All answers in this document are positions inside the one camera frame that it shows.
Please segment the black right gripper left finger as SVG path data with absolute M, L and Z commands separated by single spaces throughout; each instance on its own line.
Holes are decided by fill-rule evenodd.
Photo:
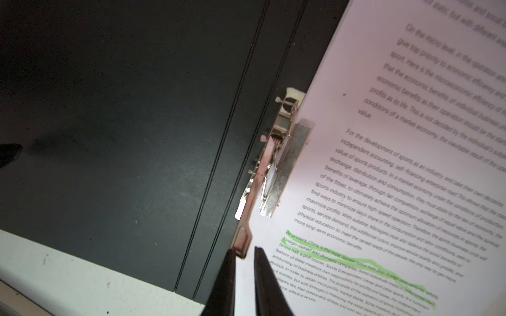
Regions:
M 232 316 L 235 314 L 235 276 L 236 253 L 229 249 L 201 316 Z

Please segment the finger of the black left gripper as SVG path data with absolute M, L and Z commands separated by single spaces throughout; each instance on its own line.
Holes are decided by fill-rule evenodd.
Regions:
M 1 144 L 0 145 L 0 168 L 15 161 L 21 154 L 23 147 L 20 144 Z

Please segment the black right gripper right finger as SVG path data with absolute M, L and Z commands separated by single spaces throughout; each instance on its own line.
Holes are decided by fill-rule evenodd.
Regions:
M 267 259 L 260 247 L 254 249 L 254 284 L 256 314 L 259 316 L 294 316 Z

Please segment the blue file folder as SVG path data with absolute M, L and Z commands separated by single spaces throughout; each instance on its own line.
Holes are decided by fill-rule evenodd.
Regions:
M 2 1 L 1 228 L 203 303 L 346 1 Z

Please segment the printed paper sheet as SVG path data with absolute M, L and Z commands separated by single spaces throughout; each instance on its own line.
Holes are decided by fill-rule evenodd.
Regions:
M 252 216 L 295 315 L 505 314 L 505 2 L 351 1 Z

